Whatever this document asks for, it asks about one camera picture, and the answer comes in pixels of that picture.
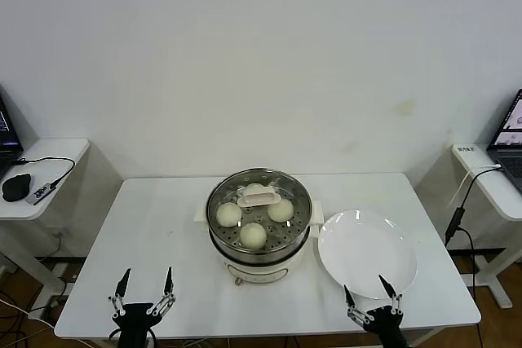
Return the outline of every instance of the robotic arm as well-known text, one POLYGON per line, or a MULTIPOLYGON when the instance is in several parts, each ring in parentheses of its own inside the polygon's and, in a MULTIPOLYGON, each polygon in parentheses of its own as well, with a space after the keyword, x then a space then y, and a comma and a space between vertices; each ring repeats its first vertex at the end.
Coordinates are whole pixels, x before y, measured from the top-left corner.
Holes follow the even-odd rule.
POLYGON ((151 302, 123 303, 130 275, 131 269, 129 268, 118 282, 114 296, 108 297, 114 307, 113 321, 118 326, 110 334, 109 339, 120 333, 118 348, 144 348, 147 346, 147 333, 150 333, 156 346, 156 336, 151 328, 160 323, 167 311, 176 302, 172 283, 172 269, 169 268, 163 295, 156 305, 151 302))
POLYGON ((400 309, 402 294, 397 295, 391 284, 381 275, 378 277, 388 297, 391 299, 391 306, 379 307, 368 312, 359 310, 350 291, 345 285, 344 294, 348 306, 347 315, 366 332, 376 334, 382 342, 383 348, 409 348, 408 342, 399 329, 399 325, 404 316, 400 309))

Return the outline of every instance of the laptop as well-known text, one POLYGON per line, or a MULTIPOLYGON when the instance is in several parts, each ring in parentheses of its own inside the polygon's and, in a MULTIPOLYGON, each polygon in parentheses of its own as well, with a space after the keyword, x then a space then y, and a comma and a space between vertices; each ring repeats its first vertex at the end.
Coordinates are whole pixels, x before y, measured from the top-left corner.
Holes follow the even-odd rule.
POLYGON ((0 95, 0 179, 6 175, 11 168, 11 163, 18 159, 22 152, 24 149, 0 95))
POLYGON ((516 94, 487 153, 502 165, 506 177, 522 192, 522 90, 516 94))

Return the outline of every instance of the computer mouse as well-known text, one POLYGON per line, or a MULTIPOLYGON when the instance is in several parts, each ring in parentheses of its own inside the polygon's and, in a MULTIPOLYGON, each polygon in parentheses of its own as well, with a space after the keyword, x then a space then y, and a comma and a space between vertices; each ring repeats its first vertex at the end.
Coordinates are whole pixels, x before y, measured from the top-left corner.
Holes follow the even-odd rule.
POLYGON ((29 194, 31 174, 20 174, 9 178, 2 185, 2 197, 5 201, 22 200, 29 194))

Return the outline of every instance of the black cable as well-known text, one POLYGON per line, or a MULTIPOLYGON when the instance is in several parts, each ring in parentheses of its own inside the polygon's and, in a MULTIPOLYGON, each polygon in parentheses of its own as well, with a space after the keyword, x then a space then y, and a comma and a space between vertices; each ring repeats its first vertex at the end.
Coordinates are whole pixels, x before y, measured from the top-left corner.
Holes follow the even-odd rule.
POLYGON ((47 255, 44 256, 44 257, 36 257, 36 259, 37 259, 39 262, 44 262, 44 261, 46 261, 49 257, 54 256, 55 254, 57 254, 61 249, 62 249, 62 237, 59 236, 59 237, 58 237, 58 246, 57 246, 56 250, 50 252, 49 254, 47 254, 47 255))
POLYGON ((12 165, 27 165, 28 163, 36 163, 36 162, 49 161, 49 160, 68 161, 73 164, 71 167, 69 167, 69 169, 65 172, 64 175, 62 175, 60 178, 56 179, 55 181, 53 181, 51 183, 51 188, 55 188, 56 185, 58 185, 60 183, 60 181, 67 176, 67 174, 69 174, 71 171, 73 171, 74 166, 76 165, 76 162, 73 161, 71 158, 65 158, 65 157, 61 157, 61 156, 45 156, 43 158, 32 159, 31 161, 28 161, 27 159, 22 158, 22 159, 19 159, 18 161, 13 161, 11 164, 12 165))
POLYGON ((111 341, 114 336, 116 336, 118 333, 120 333, 122 330, 120 328, 114 329, 111 334, 108 335, 108 340, 111 341))
MULTIPOLYGON (((11 304, 13 304, 13 305, 15 305, 15 306, 17 306, 17 307, 20 307, 20 306, 18 306, 18 303, 15 301, 15 299, 13 299, 13 298, 11 297, 11 295, 9 295, 8 293, 4 293, 3 291, 0 291, 0 293, 1 293, 3 296, 5 296, 7 299, 9 299, 9 301, 11 301, 11 304)), ((6 331, 0 331, 0 333, 2 334, 2 335, 0 335, 0 341, 1 341, 5 336, 7 336, 8 334, 12 334, 12 333, 16 333, 16 332, 17 332, 17 331, 14 331, 14 332, 13 332, 12 330, 13 330, 13 328, 16 326, 16 324, 18 324, 18 321, 19 321, 19 318, 20 318, 20 315, 21 315, 21 314, 22 314, 21 311, 18 311, 18 314, 15 315, 15 322, 13 322, 13 323, 11 324, 11 326, 10 326, 6 331)))
MULTIPOLYGON (((31 310, 27 310, 28 313, 30 313, 31 311, 36 311, 36 310, 41 310, 41 309, 45 309, 46 307, 48 307, 49 305, 45 305, 45 306, 40 306, 40 307, 35 307, 34 309, 31 309, 31 310)), ((20 315, 20 312, 19 314, 17 315, 5 315, 5 316, 2 316, 0 317, 0 319, 10 319, 10 318, 16 318, 20 315)))
POLYGON ((478 173, 473 179, 471 180, 470 186, 467 187, 466 195, 464 196, 464 199, 462 200, 462 203, 460 204, 460 207, 457 207, 455 209, 455 212, 453 213, 453 216, 451 220, 449 221, 448 227, 446 228, 445 233, 445 246, 448 245, 449 241, 453 238, 455 235, 455 232, 457 231, 457 228, 460 226, 460 222, 462 221, 462 217, 464 216, 464 213, 466 210, 464 209, 464 205, 466 204, 467 198, 470 195, 471 189, 473 188, 473 184, 475 181, 482 175, 486 173, 491 173, 492 171, 499 171, 502 170, 502 167, 495 167, 493 169, 484 170, 480 173, 478 173))
POLYGON ((54 303, 54 302, 58 302, 59 299, 64 296, 65 290, 67 289, 67 282, 65 281, 65 279, 63 279, 61 277, 60 277, 60 279, 64 282, 64 288, 62 289, 62 292, 60 293, 60 295, 58 295, 58 297, 54 301, 47 303, 45 306, 42 306, 42 308, 44 309, 44 311, 42 312, 42 319, 44 321, 47 321, 49 324, 56 324, 56 322, 58 322, 58 320, 56 320, 56 322, 51 322, 51 321, 54 321, 54 320, 48 318, 49 313, 52 310, 51 304, 54 303))
MULTIPOLYGON (((6 332, 6 334, 15 334, 16 335, 15 341, 16 340, 20 340, 21 337, 23 337, 23 338, 27 337, 27 333, 26 332, 22 332, 21 330, 15 330, 14 332, 6 332)), ((16 348, 18 346, 18 342, 12 342, 12 343, 10 343, 10 345, 11 346, 15 346, 15 348, 16 348)))
MULTIPOLYGON (((473 261, 473 289, 472 289, 473 301, 478 306, 479 304, 476 301, 476 286, 475 286, 475 275, 476 275, 475 246, 473 245, 473 239, 471 238, 470 233, 465 228, 457 227, 457 231, 464 232, 467 235, 467 238, 470 240, 471 258, 472 258, 472 261, 473 261)), ((484 348, 484 344, 482 342, 482 333, 480 333, 480 324, 476 325, 476 331, 477 331, 477 334, 479 335, 480 348, 484 348)))
MULTIPOLYGON (((38 297, 38 294, 40 293, 41 290, 42 290, 42 287, 38 287, 38 289, 34 292, 31 299, 29 299, 29 304, 25 307, 25 310, 27 312, 29 312, 29 309, 33 305, 33 302, 36 300, 36 298, 38 297)), ((22 326, 24 325, 24 320, 25 320, 25 314, 21 313, 20 318, 16 320, 16 322, 18 322, 18 328, 16 329, 17 332, 24 333, 22 331, 22 326)), ((24 340, 24 345, 25 345, 25 348, 29 348, 29 341, 24 340)))
POLYGON ((468 196, 470 195, 471 188, 473 187, 473 184, 475 183, 477 178, 479 178, 482 174, 490 173, 492 171, 499 171, 499 170, 502 170, 502 167, 495 167, 493 169, 481 171, 475 177, 473 177, 473 179, 471 180, 470 186, 467 187, 467 192, 466 192, 466 195, 464 196, 464 199, 462 200, 462 204, 460 204, 460 208, 464 208, 464 205, 466 204, 466 200, 467 200, 468 196))
POLYGON ((157 348, 156 335, 154 334, 152 329, 149 329, 148 331, 150 332, 150 335, 153 337, 154 348, 157 348))
POLYGON ((29 348, 29 341, 26 338, 27 334, 23 330, 20 330, 20 328, 16 329, 15 333, 16 333, 15 348, 18 348, 18 343, 21 342, 21 341, 18 341, 18 340, 20 340, 22 337, 25 338, 25 340, 24 340, 25 348, 29 348))

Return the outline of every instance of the cable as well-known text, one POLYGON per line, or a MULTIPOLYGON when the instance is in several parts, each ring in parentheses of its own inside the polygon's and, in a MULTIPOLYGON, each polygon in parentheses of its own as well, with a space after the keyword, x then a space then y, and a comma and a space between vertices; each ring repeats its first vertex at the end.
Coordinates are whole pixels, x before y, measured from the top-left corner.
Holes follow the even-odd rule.
POLYGON ((449 201, 448 203, 448 207, 451 206, 451 204, 453 204, 453 202, 455 201, 455 199, 457 198, 457 195, 458 193, 460 192, 460 190, 462 189, 462 185, 464 185, 464 183, 466 182, 467 178, 469 177, 470 174, 473 173, 473 170, 477 170, 477 169, 487 169, 487 168, 501 168, 502 166, 499 165, 499 164, 496 164, 496 165, 484 165, 484 166, 476 166, 476 167, 472 167, 471 169, 469 169, 466 173, 466 175, 464 176, 464 178, 462 179, 462 181, 460 182, 460 184, 458 185, 458 188, 457 188, 457 191, 453 194, 453 197, 451 198, 451 200, 449 201))
MULTIPOLYGON (((9 298, 10 301, 12 301, 13 303, 15 303, 15 305, 17 304, 16 301, 7 293, 4 293, 3 291, 0 291, 0 293, 4 296, 6 296, 7 298, 9 298)), ((18 320, 19 320, 19 317, 20 317, 20 312, 18 311, 18 314, 15 315, 15 322, 13 322, 11 324, 11 326, 6 330, 6 331, 1 331, 0 333, 2 333, 2 335, 0 336, 0 340, 2 340, 5 336, 7 336, 8 334, 12 334, 12 333, 16 333, 13 332, 13 328, 16 326, 16 324, 18 324, 18 320)))
POLYGON ((197 340, 197 341, 193 341, 191 342, 190 344, 187 344, 187 342, 190 342, 190 340, 186 341, 183 345, 182 345, 182 348, 187 348, 189 346, 195 346, 195 345, 198 345, 199 346, 199 343, 204 341, 204 340, 208 340, 207 338, 202 338, 201 340, 197 340))
POLYGON ((7 348, 8 346, 13 346, 15 344, 18 344, 19 342, 22 342, 22 341, 27 341, 28 339, 30 339, 32 336, 36 336, 37 334, 40 334, 42 332, 45 332, 46 330, 49 330, 50 328, 44 328, 44 329, 41 329, 41 330, 38 330, 37 332, 33 333, 33 334, 29 334, 28 336, 25 336, 24 338, 21 338, 20 340, 16 340, 14 342, 10 342, 9 344, 7 344, 6 346, 3 346, 2 348, 7 348))
POLYGON ((481 172, 478 173, 475 177, 473 177, 473 179, 471 180, 470 186, 467 188, 467 192, 466 192, 466 195, 464 196, 464 200, 462 200, 462 204, 460 204, 460 208, 464 208, 464 205, 466 204, 466 200, 467 200, 467 198, 468 198, 469 195, 470 195, 471 188, 473 187, 473 184, 475 183, 475 181, 476 181, 476 180, 477 180, 477 179, 478 179, 482 174, 491 173, 492 171, 499 171, 499 170, 502 170, 502 167, 495 167, 494 169, 489 169, 489 170, 481 171, 481 172))
POLYGON ((56 248, 56 250, 53 251, 53 252, 50 252, 49 254, 47 254, 46 256, 44 256, 44 257, 42 257, 42 258, 38 257, 38 258, 36 258, 36 259, 37 259, 39 262, 44 262, 44 261, 46 261, 49 257, 52 257, 52 256, 54 256, 55 254, 57 254, 61 249, 62 249, 62 236, 60 235, 60 236, 58 237, 58 247, 56 248))
MULTIPOLYGON (((457 227, 458 231, 462 231, 467 235, 467 238, 470 240, 470 246, 471 246, 471 257, 473 261, 473 301, 478 306, 479 304, 476 301, 476 286, 475 286, 475 275, 476 275, 476 264, 475 264, 475 246, 473 245, 473 239, 471 238, 471 235, 465 228, 457 227)), ((484 348, 484 343, 482 342, 482 333, 480 333, 480 324, 476 324, 476 331, 479 336, 479 342, 480 342, 480 348, 484 348)))
POLYGON ((473 177, 473 179, 471 180, 470 186, 467 188, 466 195, 464 196, 464 199, 462 200, 460 207, 457 207, 455 209, 455 212, 453 213, 453 217, 449 221, 449 225, 446 228, 445 246, 447 246, 449 241, 453 238, 453 236, 455 235, 455 232, 457 231, 457 227, 460 225, 460 222, 462 221, 462 217, 464 216, 464 213, 466 212, 466 210, 464 209, 464 205, 466 204, 467 198, 470 195, 471 189, 473 188, 473 184, 475 183, 475 181, 482 174, 491 173, 492 171, 499 171, 499 170, 502 170, 502 167, 495 167, 493 169, 481 171, 475 177, 473 177))
POLYGON ((76 162, 73 161, 71 158, 60 157, 60 156, 45 156, 43 158, 33 159, 31 161, 28 161, 27 159, 22 158, 22 159, 19 159, 18 161, 13 161, 11 164, 14 166, 20 166, 20 165, 27 165, 28 163, 36 163, 36 162, 49 161, 49 160, 68 161, 73 164, 71 167, 69 167, 69 169, 65 172, 64 175, 62 175, 61 177, 59 177, 58 179, 56 179, 55 181, 53 181, 51 183, 51 189, 54 189, 60 183, 60 181, 62 179, 64 179, 71 171, 73 171, 74 166, 76 166, 76 162))
MULTIPOLYGON (((18 311, 21 311, 22 313, 24 313, 24 314, 26 314, 26 315, 30 315, 30 313, 28 313, 27 311, 22 310, 22 309, 20 309, 18 306, 12 305, 11 303, 8 303, 8 302, 4 301, 4 300, 1 299, 1 298, 0 298, 0 302, 3 303, 4 305, 7 305, 7 306, 12 307, 12 308, 14 308, 14 309, 17 309, 18 311)), ((36 320, 36 321, 39 321, 39 322, 41 322, 41 323, 43 323, 43 324, 45 324, 45 325, 47 325, 49 328, 52 328, 53 330, 55 329, 54 326, 52 326, 51 324, 49 324, 47 321, 44 321, 43 319, 38 319, 38 318, 36 318, 35 320, 36 320)), ((84 341, 82 341, 82 340, 76 340, 76 341, 81 342, 84 346, 89 346, 90 348, 94 348, 94 346, 92 346, 91 344, 88 344, 88 343, 86 343, 86 342, 84 342, 84 341)))
MULTIPOLYGON (((18 323, 18 327, 16 328, 16 340, 20 340, 20 337, 25 338, 27 337, 27 334, 22 330, 22 323, 24 322, 24 316, 20 315, 19 318, 16 319, 16 322, 18 323)), ((29 348, 29 342, 27 339, 22 340, 24 342, 25 348, 29 348)))
MULTIPOLYGON (((29 299, 28 305, 26 307, 26 310, 28 310, 34 303, 34 300, 37 298, 38 294, 40 293, 42 289, 42 286, 38 287, 38 289, 33 293, 33 296, 29 299)), ((16 322, 18 323, 18 328, 16 329, 17 332, 20 332, 20 335, 25 335, 24 332, 22 332, 22 326, 24 325, 24 316, 20 313, 20 317, 16 319, 16 322)), ((24 342, 25 348, 29 348, 28 340, 22 340, 24 342)))
POLYGON ((157 340, 156 340, 156 335, 154 334, 153 330, 151 328, 148 329, 148 332, 150 333, 150 335, 153 337, 153 345, 154 345, 154 348, 157 348, 157 340))
POLYGON ((42 312, 42 319, 47 319, 47 321, 49 321, 48 315, 49 315, 49 312, 51 311, 51 308, 53 307, 53 304, 56 303, 58 306, 59 299, 64 296, 65 290, 67 289, 67 281, 65 281, 65 279, 63 279, 63 278, 60 278, 60 279, 64 282, 64 287, 62 288, 62 292, 58 295, 57 299, 55 299, 53 302, 49 302, 45 306, 42 306, 42 308, 44 309, 44 311, 42 312))
POLYGON ((116 336, 118 333, 120 333, 122 330, 120 328, 114 329, 111 334, 108 335, 108 340, 111 341, 114 336, 116 336))
POLYGON ((6 332, 6 334, 15 334, 16 335, 15 338, 17 338, 17 339, 20 337, 20 335, 24 336, 24 338, 21 338, 20 341, 24 341, 27 337, 25 332, 21 332, 20 330, 15 330, 14 332, 6 332))
MULTIPOLYGON (((49 305, 45 305, 45 306, 40 306, 40 307, 35 307, 34 309, 30 309, 28 310, 28 312, 30 313, 31 311, 36 311, 36 310, 41 310, 41 309, 45 309, 46 307, 48 307, 49 305)), ((2 316, 0 317, 0 319, 10 319, 10 318, 17 318, 20 314, 17 314, 17 315, 5 315, 5 316, 2 316)))

